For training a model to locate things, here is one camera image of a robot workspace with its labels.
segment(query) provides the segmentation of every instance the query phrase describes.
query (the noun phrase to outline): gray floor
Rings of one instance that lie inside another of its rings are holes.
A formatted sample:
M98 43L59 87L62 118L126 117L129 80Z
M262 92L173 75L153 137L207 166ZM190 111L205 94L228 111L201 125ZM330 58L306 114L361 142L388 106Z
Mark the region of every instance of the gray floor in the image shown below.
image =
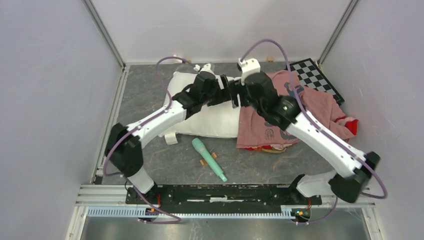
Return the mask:
M328 209L314 209L312 220ZM183 219L180 224L149 225L135 218L88 217L82 240L367 240L361 209L337 209L325 221L296 226L285 219Z
M266 73L284 69L282 62L261 63ZM173 72L192 72L187 64L163 64L160 73L168 85ZM237 77L235 63L217 63L215 74ZM134 65L129 69L118 122L127 125L159 109L165 92L155 78L154 65ZM178 144L167 145L163 137L154 138L144 149L143 159L152 179L158 184L222 184L208 166L199 163L201 156L194 150L194 136L178 135ZM227 183L290 183L299 174L320 174L332 167L304 143L289 147L283 153L266 153L236 149L236 139L200 138L209 150L218 155L217 163L228 178ZM109 172L116 170L111 164ZM120 185L118 176L105 177L103 184Z

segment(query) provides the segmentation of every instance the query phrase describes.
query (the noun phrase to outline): white wall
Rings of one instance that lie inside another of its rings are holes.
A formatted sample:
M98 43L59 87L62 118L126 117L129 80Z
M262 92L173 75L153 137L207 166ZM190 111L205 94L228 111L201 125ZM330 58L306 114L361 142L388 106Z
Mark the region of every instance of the white wall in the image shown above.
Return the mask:
M64 239L119 79L81 0L0 3L0 239Z
M423 239L423 9L416 0L361 1L324 62L344 110L359 119L352 144L381 156L389 197L377 207L389 240Z
M349 0L93 0L124 61L177 54L234 62L255 42L281 43L291 61L318 59ZM283 59L270 43L252 56Z

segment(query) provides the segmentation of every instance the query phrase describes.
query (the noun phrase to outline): white pillow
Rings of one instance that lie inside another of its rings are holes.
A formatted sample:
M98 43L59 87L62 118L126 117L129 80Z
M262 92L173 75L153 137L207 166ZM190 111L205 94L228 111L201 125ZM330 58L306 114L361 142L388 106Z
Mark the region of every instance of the white pillow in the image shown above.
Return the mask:
M195 81L196 74L174 72L173 78L168 85L171 96L181 92L183 88ZM165 102L168 104L168 95L165 95ZM168 128L161 134L165 136L168 145L176 144L176 134L196 135L210 138L237 138L239 133L240 107L233 108L231 101L223 102L215 106L204 105L201 111L174 126Z

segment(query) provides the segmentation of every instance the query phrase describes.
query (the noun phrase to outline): checkerboard pattern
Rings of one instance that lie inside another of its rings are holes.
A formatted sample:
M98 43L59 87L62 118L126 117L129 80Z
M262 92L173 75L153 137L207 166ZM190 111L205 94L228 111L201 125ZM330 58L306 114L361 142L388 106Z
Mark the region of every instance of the checkerboard pattern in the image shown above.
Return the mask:
M294 62L290 64L290 69L292 72L297 73L302 86L306 86L320 92L330 93L339 105L345 101L312 59L308 58Z

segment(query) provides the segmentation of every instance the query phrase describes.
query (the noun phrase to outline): black mounting plate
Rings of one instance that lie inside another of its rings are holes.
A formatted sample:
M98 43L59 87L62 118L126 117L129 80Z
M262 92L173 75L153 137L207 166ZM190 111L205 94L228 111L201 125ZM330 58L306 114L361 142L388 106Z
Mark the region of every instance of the black mounting plate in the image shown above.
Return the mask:
M145 194L155 205L159 196L160 209L179 214L281 213L281 205L308 205L308 198L281 184L155 185ZM320 196L310 199L312 205L322 204ZM132 187L125 203L145 204Z

